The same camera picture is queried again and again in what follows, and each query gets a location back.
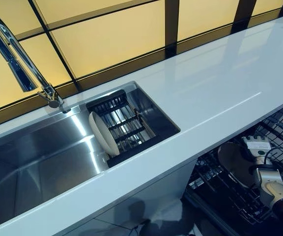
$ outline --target faucet handle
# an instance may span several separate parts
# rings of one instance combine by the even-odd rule
[[[51,108],[57,108],[63,103],[61,102],[61,99],[59,98],[58,93],[56,91],[52,94],[52,96],[44,95],[41,92],[38,92],[37,94],[43,99],[45,99],[48,102],[49,107]]]

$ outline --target kitchen counter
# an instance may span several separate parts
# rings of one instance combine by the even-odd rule
[[[0,236],[49,236],[131,196],[283,106],[283,17],[205,44],[66,99],[135,81],[180,132],[0,225]],[[50,113],[0,125],[0,136]]]

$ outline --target backsplash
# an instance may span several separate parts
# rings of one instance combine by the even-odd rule
[[[269,20],[277,18],[283,9],[283,0],[0,0],[0,17],[52,85],[70,82],[82,91],[232,33],[237,9],[248,2],[251,11],[240,17],[247,23],[265,12],[275,14]],[[222,26],[228,27],[222,34],[181,47]],[[134,65],[141,55],[151,58]],[[23,93],[0,55],[0,107],[38,90]]]

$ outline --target yellow glass panel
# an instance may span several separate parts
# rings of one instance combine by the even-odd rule
[[[232,23],[239,0],[180,0],[177,40]]]
[[[0,18],[14,35],[41,27],[27,0],[0,0]]]
[[[283,6],[283,0],[256,0],[252,16]]]
[[[68,76],[64,66],[59,60],[46,35],[42,34],[24,40],[21,42],[21,45],[46,80],[52,83],[53,86],[70,80],[70,77]],[[0,55],[0,107],[35,94],[39,90],[41,90],[40,87],[31,92],[22,92],[9,66],[4,58]]]
[[[164,1],[97,17],[53,31],[77,77],[163,47]]]
[[[49,24],[127,1],[129,0],[36,0],[36,3]]]

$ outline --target faucet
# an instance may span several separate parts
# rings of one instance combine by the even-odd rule
[[[8,44],[10,44],[15,49],[17,54],[24,61],[24,63],[29,68],[29,70],[35,75],[35,77],[41,84],[42,90],[44,91],[45,94],[42,94],[41,92],[38,92],[37,94],[41,96],[42,98],[44,98],[45,100],[47,100],[50,107],[62,108],[62,105],[64,103],[63,99],[59,96],[59,94],[54,89],[54,87],[46,81],[46,79],[40,73],[38,68],[29,58],[27,53],[24,51],[22,46],[19,44],[14,34],[10,31],[10,29],[6,26],[6,24],[0,18],[0,53],[1,55],[7,61],[11,71],[13,72],[23,92],[28,92],[28,91],[32,91],[36,89],[37,85],[32,80],[32,78],[27,73],[27,71],[22,66],[22,64],[17,60],[14,52],[10,49]]]

